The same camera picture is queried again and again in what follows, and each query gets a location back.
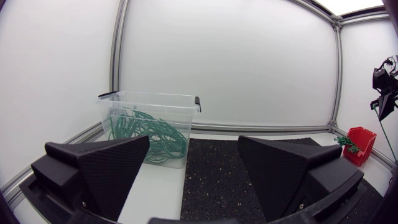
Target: green rope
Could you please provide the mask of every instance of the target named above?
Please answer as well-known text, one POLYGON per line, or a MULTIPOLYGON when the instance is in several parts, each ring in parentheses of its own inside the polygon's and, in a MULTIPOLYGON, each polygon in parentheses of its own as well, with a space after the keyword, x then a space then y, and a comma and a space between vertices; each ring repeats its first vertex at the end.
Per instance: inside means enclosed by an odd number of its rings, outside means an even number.
POLYGON ((111 122, 111 132, 108 140, 131 138, 148 135, 150 148, 145 161, 163 163, 169 159, 184 158, 187 150, 187 139, 166 121, 156 120, 151 115, 140 111, 132 111, 131 115, 118 116, 116 124, 111 122))
POLYGON ((347 149, 347 151, 350 152, 350 153, 355 154, 355 153, 357 153, 358 151, 362 151, 362 149, 360 149, 358 146, 356 146, 356 145, 351 141, 351 139, 350 139, 348 136, 347 136, 347 137, 344 137, 344 136, 342 136, 342 137, 337 137, 337 138, 335 138, 335 141, 337 141, 337 143, 338 143, 340 146, 351 146, 351 147, 349 147, 349 148, 347 149))
MULTIPOLYGON (((376 112, 377 119, 378 119, 378 118, 379 118, 379 113, 377 112, 377 110, 376 110, 376 106, 374 106, 374 105, 373 105, 373 110, 374 110, 374 112, 376 112)), ((390 144, 390 140, 388 140, 388 137, 387 137, 386 131, 384 130, 384 127, 383 127, 383 125, 381 124, 381 121, 379 121, 379 123, 380 123, 381 129, 383 130, 384 136, 385 136, 385 137, 386 137, 386 139, 387 139, 388 145, 390 146, 390 149, 391 149, 392 155, 394 156, 394 159, 396 160, 396 163, 397 163, 397 158, 396 158, 396 155, 394 154, 394 151, 392 150, 392 147, 391 147, 391 144, 390 144)))

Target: clear plastic bin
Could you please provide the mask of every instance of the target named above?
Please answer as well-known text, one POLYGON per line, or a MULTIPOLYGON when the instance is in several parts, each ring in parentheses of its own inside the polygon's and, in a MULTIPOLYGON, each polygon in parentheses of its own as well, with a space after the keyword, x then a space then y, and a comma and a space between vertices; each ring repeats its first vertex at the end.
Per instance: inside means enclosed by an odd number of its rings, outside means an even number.
POLYGON ((148 135, 145 163, 182 168, 187 160, 193 115, 201 112, 199 97, 120 91, 97 100, 106 138, 148 135))

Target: black rubber mat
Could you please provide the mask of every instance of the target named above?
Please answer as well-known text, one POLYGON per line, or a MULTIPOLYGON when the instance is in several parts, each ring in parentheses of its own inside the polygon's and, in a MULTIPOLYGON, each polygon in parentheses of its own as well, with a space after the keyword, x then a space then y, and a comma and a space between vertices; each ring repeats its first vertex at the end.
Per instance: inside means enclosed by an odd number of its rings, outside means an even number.
MULTIPOLYGON (((318 145, 311 138, 282 140, 318 145)), ((382 197, 365 180, 368 190, 342 223, 365 222, 382 197)), ((191 139, 181 220, 236 218, 240 223, 265 223, 256 192, 238 152, 237 141, 191 139)))

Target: white wall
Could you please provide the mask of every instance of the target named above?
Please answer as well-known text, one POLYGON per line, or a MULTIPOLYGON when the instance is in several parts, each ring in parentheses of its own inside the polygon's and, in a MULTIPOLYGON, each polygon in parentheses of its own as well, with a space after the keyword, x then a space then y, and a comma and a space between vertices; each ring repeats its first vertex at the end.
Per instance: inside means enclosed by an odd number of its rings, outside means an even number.
POLYGON ((135 0, 123 36, 121 89, 196 95, 196 123, 326 125, 333 29, 281 0, 135 0))
MULTIPOLYGON (((338 126, 348 131, 362 126, 377 134, 374 147, 394 160, 379 120, 370 110, 370 102, 379 97, 372 89, 373 69, 389 56, 398 54, 398 37, 391 21, 374 21, 344 26, 343 85, 338 112, 338 126)), ((382 120, 392 148, 398 156, 398 111, 382 120)))
POLYGON ((0 11, 0 187, 97 123, 117 0, 6 1, 0 11))

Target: bin handle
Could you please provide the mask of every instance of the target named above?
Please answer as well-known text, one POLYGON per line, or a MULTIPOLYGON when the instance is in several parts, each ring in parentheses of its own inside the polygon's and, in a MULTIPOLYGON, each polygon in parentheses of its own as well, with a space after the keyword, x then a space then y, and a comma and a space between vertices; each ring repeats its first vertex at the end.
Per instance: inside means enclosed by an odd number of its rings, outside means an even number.
POLYGON ((199 106, 199 112, 201 113, 201 106, 200 106, 199 96, 195 96, 195 104, 199 106))
POLYGON ((99 95, 98 98, 99 98, 100 100, 106 99, 106 98, 111 97, 110 95, 112 95, 113 93, 117 93, 117 92, 118 92, 118 91, 112 91, 112 92, 109 92, 109 93, 103 93, 103 94, 99 95))

